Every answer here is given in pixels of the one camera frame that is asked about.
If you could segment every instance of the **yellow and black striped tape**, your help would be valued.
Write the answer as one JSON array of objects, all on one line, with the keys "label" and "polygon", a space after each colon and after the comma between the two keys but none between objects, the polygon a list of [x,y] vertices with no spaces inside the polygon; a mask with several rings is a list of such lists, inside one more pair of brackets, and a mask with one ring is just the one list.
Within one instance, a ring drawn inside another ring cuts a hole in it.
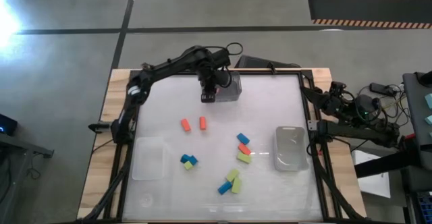
[{"label": "yellow and black striped tape", "polygon": [[378,22],[378,21],[359,21],[359,20],[332,20],[316,19],[313,24],[336,25],[336,26],[362,26],[372,28],[405,28],[405,29],[432,29],[430,23],[417,22]]}]

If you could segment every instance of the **table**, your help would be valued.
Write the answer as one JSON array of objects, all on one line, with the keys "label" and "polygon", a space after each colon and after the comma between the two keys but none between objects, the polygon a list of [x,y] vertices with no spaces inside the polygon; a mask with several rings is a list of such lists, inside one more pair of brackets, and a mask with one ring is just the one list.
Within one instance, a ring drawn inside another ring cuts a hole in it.
[{"label": "table", "polygon": [[[281,71],[300,69],[278,69]],[[331,83],[331,74],[329,68],[311,68],[309,69],[313,73],[315,86],[328,90]],[[130,69],[114,69],[111,73],[111,77],[108,84],[107,94],[105,96],[105,102],[103,104],[103,110],[101,114],[101,121],[113,121],[118,118],[119,112],[121,111],[126,96],[126,84],[129,81]],[[312,105],[310,106],[310,112],[313,116]],[[324,119],[331,119],[326,115],[322,115]],[[110,133],[98,134],[95,139],[94,147],[100,146],[104,142],[111,139]],[[109,179],[111,176],[111,168],[113,166],[113,158],[115,154],[115,144],[108,144],[93,154],[90,160],[90,165],[87,172],[86,183],[80,207],[78,210],[78,218],[85,217],[93,208],[93,206],[100,200],[101,196],[105,193],[109,185]],[[123,150],[121,163],[124,160]],[[348,145],[341,142],[333,141],[329,144],[329,152],[331,157],[331,164],[333,167],[333,174],[337,187],[341,193],[345,196],[346,200],[353,206],[353,208],[362,216],[366,216],[365,206],[362,201],[360,188],[356,173],[354,170],[354,164],[351,158],[350,149]],[[117,203],[119,198],[120,186],[116,189],[114,194],[114,201],[111,207],[111,213],[115,213],[117,210]],[[330,216],[334,216],[333,204],[331,202],[331,195],[327,188],[325,189],[325,195],[327,199],[327,205],[329,208]]]}]

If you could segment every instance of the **black metal frame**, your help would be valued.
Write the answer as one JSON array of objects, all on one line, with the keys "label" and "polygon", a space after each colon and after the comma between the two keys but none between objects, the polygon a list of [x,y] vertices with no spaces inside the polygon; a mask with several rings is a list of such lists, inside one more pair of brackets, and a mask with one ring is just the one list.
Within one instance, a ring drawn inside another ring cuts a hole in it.
[{"label": "black metal frame", "polygon": [[[139,70],[132,70],[130,73],[130,77],[133,77],[134,73],[136,73],[136,72],[139,72]],[[264,70],[259,70],[259,71],[257,71],[257,70],[241,70],[238,72],[240,73],[240,75],[272,75],[272,74],[275,74],[274,71],[271,71],[269,69],[264,69]],[[310,71],[310,70],[277,71],[276,74],[278,74],[278,75],[295,75],[295,76],[298,76],[298,82],[301,86],[304,86],[304,79],[307,79],[309,86],[315,87],[313,77],[311,76],[312,71]],[[182,72],[182,73],[178,73],[178,75],[195,75],[195,74],[192,72]],[[304,109],[305,117],[306,117],[305,120],[306,121],[311,120],[311,112],[309,111],[309,108],[308,108],[308,101],[303,94],[302,94],[302,102],[303,102],[303,109]],[[317,119],[320,119],[321,115],[319,113],[318,108],[314,107],[314,111],[315,111],[315,115],[317,116]],[[128,149],[126,151],[125,161],[129,162],[129,164],[132,162],[133,147],[134,147],[133,144],[128,145]],[[116,149],[115,149],[113,169],[111,171],[110,183],[112,182],[113,178],[117,175],[117,172],[119,169],[119,164],[120,164],[120,158],[122,155],[122,148],[123,148],[123,146],[118,144]],[[317,149],[315,147],[311,147],[311,150],[312,150],[312,153],[317,154]],[[325,168],[326,168],[327,172],[329,173],[329,177],[331,179],[334,179],[333,169],[331,168],[331,160],[330,160],[329,150],[328,150],[326,142],[324,142],[321,145],[321,150],[323,151],[323,157],[325,160]],[[321,214],[323,216],[323,220],[326,220],[329,218],[329,210],[327,208],[327,201],[326,201],[326,197],[325,197],[325,193],[324,193],[323,181],[316,172],[314,172],[314,173],[315,173],[315,179],[316,179],[316,183],[317,183],[319,202],[321,205]],[[127,187],[128,187],[128,179],[129,179],[129,171],[126,173],[126,175],[123,179],[123,182],[121,183],[119,204],[118,204],[117,212],[115,214],[115,218],[111,219],[112,222],[116,222],[116,223],[122,222],[124,204],[126,201],[126,191],[127,191]],[[105,212],[103,214],[104,219],[111,218],[111,207],[112,207],[112,199],[109,201],[109,204],[107,205],[107,208],[105,209]],[[336,217],[342,218],[340,206],[339,206],[338,202],[335,200],[335,198],[333,198],[333,207],[335,209]]]}]

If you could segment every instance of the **black mat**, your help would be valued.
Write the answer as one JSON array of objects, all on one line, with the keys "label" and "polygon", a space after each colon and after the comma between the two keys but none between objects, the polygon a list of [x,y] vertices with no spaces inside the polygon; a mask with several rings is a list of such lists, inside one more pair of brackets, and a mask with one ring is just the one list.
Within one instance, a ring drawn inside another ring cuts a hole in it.
[{"label": "black mat", "polygon": [[432,0],[308,0],[314,24],[430,28]]}]

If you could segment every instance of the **gray floor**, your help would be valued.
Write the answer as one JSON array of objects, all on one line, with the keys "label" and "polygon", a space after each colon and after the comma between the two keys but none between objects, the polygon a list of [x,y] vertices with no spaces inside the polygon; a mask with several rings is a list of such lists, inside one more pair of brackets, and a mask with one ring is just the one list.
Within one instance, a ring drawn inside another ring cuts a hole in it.
[{"label": "gray floor", "polygon": [[[0,13],[9,12],[20,29],[119,28],[127,1],[0,0]],[[311,25],[307,0],[134,0],[129,27],[298,25]],[[15,35],[0,47],[0,113],[20,122],[20,138],[55,149],[50,161],[35,159],[42,177],[26,180],[14,223],[75,218],[95,136],[87,125],[101,112],[117,39]],[[119,67],[157,64],[192,45],[232,41],[241,42],[247,55],[330,67],[333,79],[352,92],[370,82],[399,84],[405,72],[431,69],[431,30],[129,34]],[[364,199],[370,217],[403,221],[400,196]]]}]

